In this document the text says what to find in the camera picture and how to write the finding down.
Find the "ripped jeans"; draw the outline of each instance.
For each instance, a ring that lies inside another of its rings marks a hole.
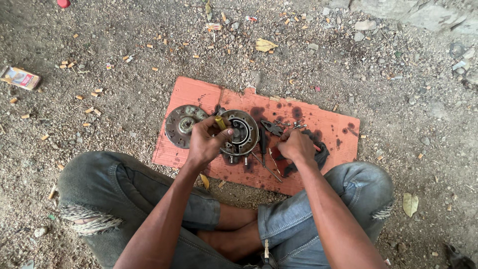
[[[393,184],[387,172],[368,162],[352,162],[334,167],[324,177],[375,242],[392,209]],[[95,218],[72,228],[100,265],[110,269],[173,180],[126,154],[83,153],[65,166],[58,180],[62,217]],[[219,215],[218,200],[195,187],[171,268],[249,267],[227,260],[191,232],[214,230]],[[258,229],[262,243],[269,240],[280,269],[330,268],[304,190],[287,200],[259,205]]]

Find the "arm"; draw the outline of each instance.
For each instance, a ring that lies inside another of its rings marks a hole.
[[[226,129],[212,137],[211,127],[214,122],[214,117],[209,117],[193,126],[186,163],[169,190],[128,242],[114,269],[169,268],[193,184],[232,134],[231,129]]]
[[[387,268],[362,227],[320,173],[309,136],[290,129],[281,140],[287,142],[278,144],[280,152],[295,163],[301,175],[330,267]]]

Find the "torn knee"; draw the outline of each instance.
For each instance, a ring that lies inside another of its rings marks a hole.
[[[390,217],[392,209],[393,204],[392,202],[390,202],[382,208],[379,208],[378,210],[372,212],[372,219],[376,221],[386,220],[388,217]]]
[[[79,235],[93,235],[116,228],[123,219],[99,211],[90,210],[80,205],[61,207],[62,217],[73,221],[71,226]]]

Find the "screwdriver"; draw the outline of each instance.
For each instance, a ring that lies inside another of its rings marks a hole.
[[[261,146],[262,166],[266,167],[266,129],[264,126],[259,128],[259,144]]]

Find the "dirt ground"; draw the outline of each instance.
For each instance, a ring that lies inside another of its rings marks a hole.
[[[215,41],[214,31],[205,29],[201,0],[79,0],[66,10],[53,0],[0,0],[2,64],[43,77],[42,92],[0,83],[0,268],[19,268],[28,260],[35,268],[99,268],[60,218],[58,194],[48,199],[57,166],[82,152],[109,150],[175,176],[177,171],[152,164],[151,157],[177,76],[234,91],[260,82],[258,94],[294,97],[330,111],[338,104],[336,112],[359,118],[360,133],[367,136],[359,140],[357,159],[380,165],[395,184],[394,211],[376,243],[389,267],[445,269],[445,242],[478,260],[477,87],[459,80],[451,69],[459,60],[448,53],[452,42],[470,48],[476,39],[371,17],[378,30],[362,31],[368,38],[356,42],[354,24],[367,14],[330,9],[324,15],[323,7],[300,1],[211,4],[212,21],[224,26]],[[246,15],[257,22],[245,21]],[[234,22],[239,28],[231,31]],[[273,54],[257,52],[257,38],[278,47]],[[129,63],[122,48],[134,55]],[[56,67],[65,60],[77,64]],[[472,70],[475,58],[470,60]],[[115,67],[107,70],[107,63]],[[254,70],[262,76],[252,75]],[[388,79],[394,74],[403,78]],[[90,95],[98,88],[103,94]],[[18,101],[10,104],[13,97]],[[101,115],[86,114],[91,106]],[[27,113],[30,118],[21,119]],[[42,141],[45,134],[50,137]],[[220,189],[219,182],[212,179],[210,190],[228,204],[257,208],[287,198],[234,183]],[[419,198],[412,218],[402,209],[405,192]],[[49,231],[36,238],[42,226]],[[405,251],[398,251],[399,243]]]

